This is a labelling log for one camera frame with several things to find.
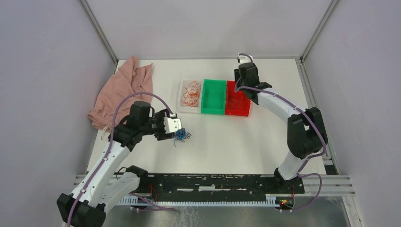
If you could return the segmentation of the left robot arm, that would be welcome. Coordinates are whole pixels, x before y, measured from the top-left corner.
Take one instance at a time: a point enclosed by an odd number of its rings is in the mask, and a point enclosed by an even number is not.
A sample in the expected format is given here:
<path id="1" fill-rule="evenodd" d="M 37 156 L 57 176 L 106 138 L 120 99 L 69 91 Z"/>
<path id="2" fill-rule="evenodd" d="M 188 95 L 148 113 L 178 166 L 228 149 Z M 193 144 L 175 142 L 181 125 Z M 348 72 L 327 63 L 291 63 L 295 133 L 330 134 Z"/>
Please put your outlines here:
<path id="1" fill-rule="evenodd" d="M 63 222 L 73 227 L 100 227 L 107 213 L 132 191 L 144 192 L 147 171 L 131 166 L 113 184 L 108 182 L 117 167 L 147 135 L 158 141 L 172 139 L 182 128 L 181 119 L 168 109 L 151 114 L 149 103 L 136 101 L 109 136 L 102 156 L 70 193 L 62 193 L 57 206 Z"/>

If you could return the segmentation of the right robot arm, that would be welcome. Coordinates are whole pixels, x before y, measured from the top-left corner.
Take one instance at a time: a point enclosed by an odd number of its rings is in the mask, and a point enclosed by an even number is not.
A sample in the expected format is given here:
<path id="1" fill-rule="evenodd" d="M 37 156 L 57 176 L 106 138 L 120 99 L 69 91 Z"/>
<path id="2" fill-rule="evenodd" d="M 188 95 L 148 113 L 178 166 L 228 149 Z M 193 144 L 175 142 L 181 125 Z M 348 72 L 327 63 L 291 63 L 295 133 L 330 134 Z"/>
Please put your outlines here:
<path id="1" fill-rule="evenodd" d="M 321 111 L 304 108 L 280 95 L 267 82 L 261 82 L 255 63 L 240 63 L 234 70 L 235 91 L 242 91 L 253 103 L 270 110 L 287 125 L 287 147 L 283 163 L 275 170 L 273 187 L 285 193 L 292 179 L 299 176 L 308 161 L 327 152 L 327 133 Z"/>

